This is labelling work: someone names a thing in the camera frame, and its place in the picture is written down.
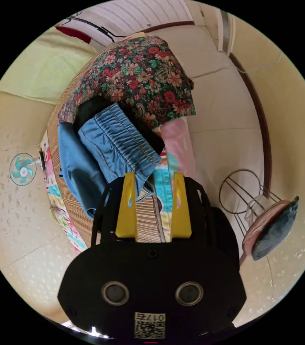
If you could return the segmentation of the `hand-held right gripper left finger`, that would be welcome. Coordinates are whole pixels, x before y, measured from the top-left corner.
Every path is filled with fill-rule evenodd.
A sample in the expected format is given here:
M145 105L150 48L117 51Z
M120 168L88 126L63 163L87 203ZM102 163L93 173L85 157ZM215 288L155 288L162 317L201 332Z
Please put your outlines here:
M136 177L125 174L115 235L118 239L137 239Z

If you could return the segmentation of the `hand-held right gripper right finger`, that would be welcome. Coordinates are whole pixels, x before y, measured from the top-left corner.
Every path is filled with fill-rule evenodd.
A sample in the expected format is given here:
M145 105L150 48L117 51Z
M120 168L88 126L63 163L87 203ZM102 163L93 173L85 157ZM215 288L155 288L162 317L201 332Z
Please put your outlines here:
M184 175L180 172L175 172L173 181L170 238L190 238L191 222Z

